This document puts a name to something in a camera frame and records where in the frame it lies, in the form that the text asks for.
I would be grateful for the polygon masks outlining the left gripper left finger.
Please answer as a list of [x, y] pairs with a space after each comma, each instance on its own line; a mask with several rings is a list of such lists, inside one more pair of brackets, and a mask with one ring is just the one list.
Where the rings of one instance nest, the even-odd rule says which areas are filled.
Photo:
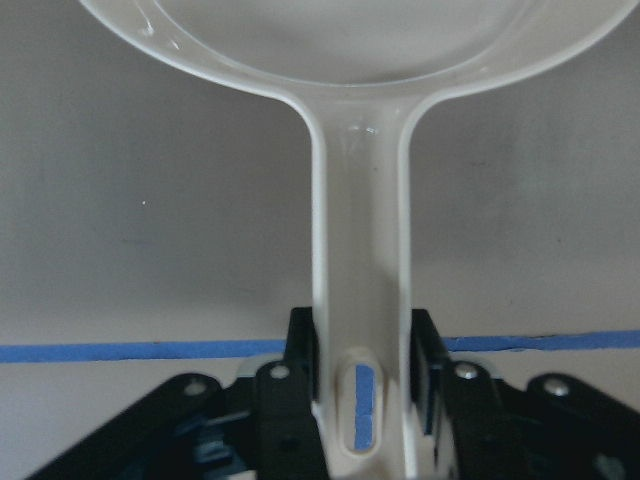
[[318, 339], [292, 310], [282, 358], [228, 387], [198, 373], [165, 381], [33, 473], [35, 479], [326, 479], [312, 403]]

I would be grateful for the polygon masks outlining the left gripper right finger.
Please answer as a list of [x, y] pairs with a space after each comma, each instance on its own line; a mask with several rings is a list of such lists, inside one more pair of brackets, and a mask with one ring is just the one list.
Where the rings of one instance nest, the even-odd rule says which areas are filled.
[[636, 479], [639, 413], [573, 376], [519, 390], [453, 358], [429, 313], [411, 316], [410, 392], [441, 479]]

